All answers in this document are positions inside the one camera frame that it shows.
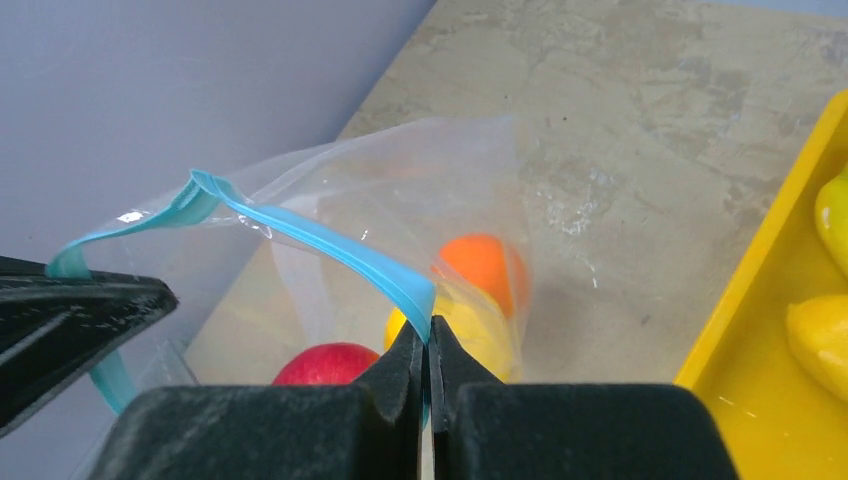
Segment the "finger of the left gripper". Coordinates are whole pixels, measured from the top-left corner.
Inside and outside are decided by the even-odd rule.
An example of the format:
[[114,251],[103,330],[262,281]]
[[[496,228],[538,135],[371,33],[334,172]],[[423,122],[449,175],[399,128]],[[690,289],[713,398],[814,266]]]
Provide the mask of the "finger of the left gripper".
[[2,435],[177,306],[160,279],[102,271],[53,278],[43,264],[3,257]]

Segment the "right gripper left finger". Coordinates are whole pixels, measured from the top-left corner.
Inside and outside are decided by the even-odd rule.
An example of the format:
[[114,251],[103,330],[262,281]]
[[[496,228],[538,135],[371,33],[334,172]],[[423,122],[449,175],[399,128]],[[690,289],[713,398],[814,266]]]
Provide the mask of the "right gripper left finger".
[[425,346],[411,327],[341,386],[164,387],[119,416],[94,479],[416,479]]

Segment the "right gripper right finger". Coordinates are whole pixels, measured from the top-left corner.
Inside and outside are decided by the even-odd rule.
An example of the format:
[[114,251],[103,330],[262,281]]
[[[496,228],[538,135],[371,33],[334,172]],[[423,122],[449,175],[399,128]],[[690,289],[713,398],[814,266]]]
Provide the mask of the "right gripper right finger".
[[736,479],[690,391],[652,383],[505,384],[435,316],[428,343],[438,479]]

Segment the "red apple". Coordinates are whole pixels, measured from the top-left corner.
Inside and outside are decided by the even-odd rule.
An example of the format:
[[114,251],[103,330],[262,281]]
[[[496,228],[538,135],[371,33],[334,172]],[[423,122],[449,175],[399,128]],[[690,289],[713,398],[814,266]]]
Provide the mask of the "red apple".
[[272,385],[345,385],[353,382],[380,355],[355,343],[336,342],[310,347],[290,360]]

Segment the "yellow round fruit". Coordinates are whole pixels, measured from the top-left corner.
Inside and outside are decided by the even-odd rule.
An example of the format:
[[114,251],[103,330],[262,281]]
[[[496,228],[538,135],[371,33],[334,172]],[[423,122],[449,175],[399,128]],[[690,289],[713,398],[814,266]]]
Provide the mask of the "yellow round fruit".
[[488,293],[477,287],[440,284],[432,315],[442,316],[463,349],[499,380],[513,379],[518,361],[510,330]]

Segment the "orange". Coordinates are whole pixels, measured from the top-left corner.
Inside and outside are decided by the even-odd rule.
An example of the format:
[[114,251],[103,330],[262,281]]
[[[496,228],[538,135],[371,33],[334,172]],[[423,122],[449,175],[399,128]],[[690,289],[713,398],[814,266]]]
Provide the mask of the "orange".
[[443,244],[430,270],[442,276],[456,274],[482,289],[507,318],[524,308],[531,293],[531,276],[519,251],[486,233],[456,237]]

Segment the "clear zip top bag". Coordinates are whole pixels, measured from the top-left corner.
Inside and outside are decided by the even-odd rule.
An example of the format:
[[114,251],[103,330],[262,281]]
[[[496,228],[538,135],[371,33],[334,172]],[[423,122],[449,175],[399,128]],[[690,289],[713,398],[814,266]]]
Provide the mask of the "clear zip top bag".
[[302,351],[388,347],[409,323],[430,336],[440,247],[486,233],[530,273],[511,119],[429,118],[271,158],[185,187],[66,245],[51,274],[98,269],[162,279],[180,307],[96,364],[124,411],[167,385],[266,384]]

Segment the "yellow plastic tray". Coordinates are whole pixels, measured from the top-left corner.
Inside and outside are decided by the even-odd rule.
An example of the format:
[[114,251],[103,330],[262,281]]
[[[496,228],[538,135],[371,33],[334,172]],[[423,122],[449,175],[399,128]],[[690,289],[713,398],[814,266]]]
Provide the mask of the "yellow plastic tray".
[[819,189],[847,162],[847,95],[823,109],[676,376],[715,418],[744,479],[843,479],[847,405],[790,352],[787,308],[843,294],[814,226]]

